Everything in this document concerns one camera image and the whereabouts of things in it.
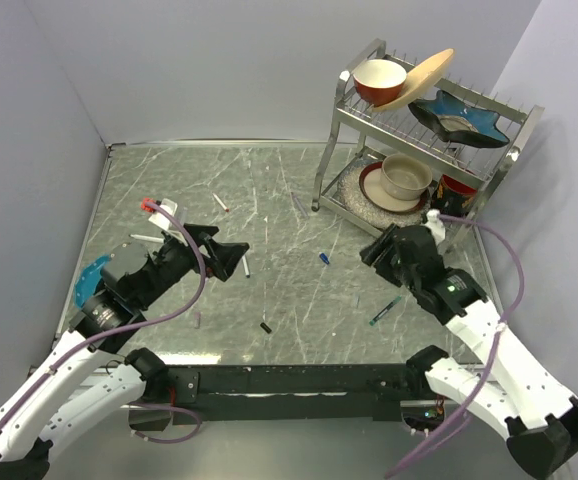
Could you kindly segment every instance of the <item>blue star-shaped bowl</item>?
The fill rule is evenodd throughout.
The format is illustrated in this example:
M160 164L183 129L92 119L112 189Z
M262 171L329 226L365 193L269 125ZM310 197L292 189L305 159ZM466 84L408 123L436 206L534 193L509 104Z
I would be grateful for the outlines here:
M410 103L409 110L443 142L476 148L500 148L509 143L509 138L496 128L500 118L497 112L470 107L444 90L436 92L435 100Z

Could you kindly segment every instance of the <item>gray countertop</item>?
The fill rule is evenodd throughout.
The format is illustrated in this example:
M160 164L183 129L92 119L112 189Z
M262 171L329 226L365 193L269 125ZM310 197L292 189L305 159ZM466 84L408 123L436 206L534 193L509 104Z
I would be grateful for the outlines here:
M170 198L186 206L189 223L220 227L219 242L251 245L251 278L240 265L226 283L209 280L189 312L140 330L122 352L146 346L170 364L401 363L434 344L460 362L476 361L404 288L391 286L360 262L358 252L371 243L371 236L325 209L308 210L308 219L296 210L289 192L308 208L323 147L288 143L112 151L80 268L129 240L129 234L159 235L140 210L144 197ZM329 179L346 165L352 151L336 149ZM329 256L330 265L318 258L320 252ZM448 265L467 270L490 290L485 262L472 233L446 256ZM187 275L149 309L147 318L186 302L198 279ZM369 326L398 295L402 301ZM202 313L199 329L194 328L197 311ZM265 312L271 334L259 326ZM66 320L74 313L72 305Z

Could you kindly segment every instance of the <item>red bowl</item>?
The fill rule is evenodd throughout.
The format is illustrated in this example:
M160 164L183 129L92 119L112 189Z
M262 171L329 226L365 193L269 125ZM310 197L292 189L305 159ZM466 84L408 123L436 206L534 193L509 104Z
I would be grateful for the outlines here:
M407 79L407 71L396 62L367 60L353 72L353 81L360 98L380 107L393 102Z
M458 180L448 177L447 175L443 175L441 181L449 190L453 190L460 195L470 197L478 193L478 190L475 188L471 188Z

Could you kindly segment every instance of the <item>white pen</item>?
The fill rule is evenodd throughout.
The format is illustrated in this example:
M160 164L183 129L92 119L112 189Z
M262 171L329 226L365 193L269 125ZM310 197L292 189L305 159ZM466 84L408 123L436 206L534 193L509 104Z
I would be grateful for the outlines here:
M131 238L134 238L136 240L142 240L143 242L153 242L153 243L165 243L165 239L164 238L158 238L158 237L148 237L147 235L136 235L136 234L131 234L129 235Z
M213 198L216 199L216 202L218 202L218 204L222 207L222 209L225 212L229 212L229 208L227 208L227 206L224 204L224 202L222 200L220 200L220 197L218 197L218 195L216 195L215 193L212 193Z
M245 276L251 278L251 272L249 271L249 263L247 263L247 257L242 256L242 266L245 267Z

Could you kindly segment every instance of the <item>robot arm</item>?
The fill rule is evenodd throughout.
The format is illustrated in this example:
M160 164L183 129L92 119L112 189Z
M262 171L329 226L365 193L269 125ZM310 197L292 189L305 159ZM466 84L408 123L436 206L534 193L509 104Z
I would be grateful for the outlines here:
M387 229L362 250L362 261L396 286L406 286L426 311L486 363L503 329L492 377L469 405L471 413L503 439L516 462L534 478L546 478L578 452L578 397L558 382L506 327L484 290L464 270L447 268L437 243L444 238L437 214L424 225ZM462 402L479 378L437 347L407 365L423 388Z
M173 213L171 208L165 210ZM79 385L113 359L137 330L100 340L75 353L60 368L53 368L57 359L86 339L145 322L143 312L153 302L190 270L198 271L191 248L181 237L166 231L169 223L165 225L158 216L163 217L154 212L152 222L155 219L165 228L160 250L151 255L135 243L115 248L102 268L95 294L74 316L49 357L0 408L0 424L8 412L16 410L0 428L0 480L43 478L50 461L106 415L144 397L154 387L166 388L167 367L152 352L140 349L131 352L125 365L106 381L67 402ZM209 254L203 255L207 277L226 281L249 248L246 243L217 243L212 238L217 227L187 224L185 229ZM37 388L47 374L50 377Z

